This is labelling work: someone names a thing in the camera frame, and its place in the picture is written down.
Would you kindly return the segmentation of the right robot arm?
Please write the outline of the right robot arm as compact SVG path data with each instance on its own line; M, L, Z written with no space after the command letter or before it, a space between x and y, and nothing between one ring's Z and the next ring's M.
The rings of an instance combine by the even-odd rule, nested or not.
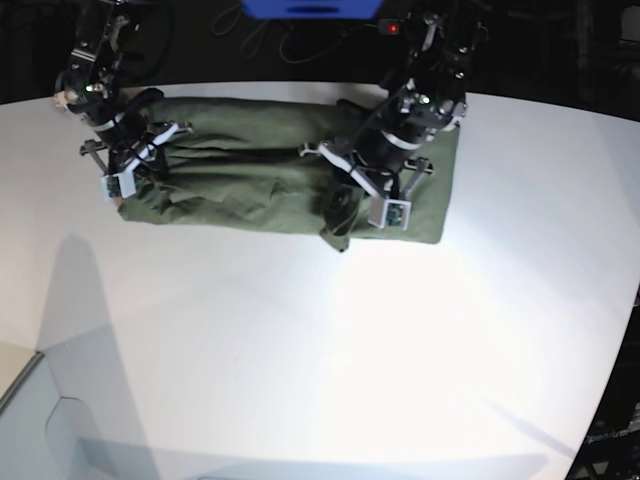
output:
M81 1L66 68L54 88L56 104L80 119L93 137L79 147L101 172L108 191L127 181L164 178L165 144L185 129L175 121L149 121L144 111L164 98L147 87L128 98L122 92L124 65L134 56L125 44L156 11L168 16L165 48L175 30L173 1Z

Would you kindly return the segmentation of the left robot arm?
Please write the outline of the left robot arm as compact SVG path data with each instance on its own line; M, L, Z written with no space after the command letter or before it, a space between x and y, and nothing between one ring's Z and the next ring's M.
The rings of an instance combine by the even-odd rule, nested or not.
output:
M369 202L369 225L408 229L414 192L433 172L419 150L457 128L466 114L472 56L487 35L479 8L468 1L416 1L398 25L408 53L380 84L386 99L372 109L339 101L360 114L356 131L300 149L334 171L323 207L327 236L346 237L363 200Z

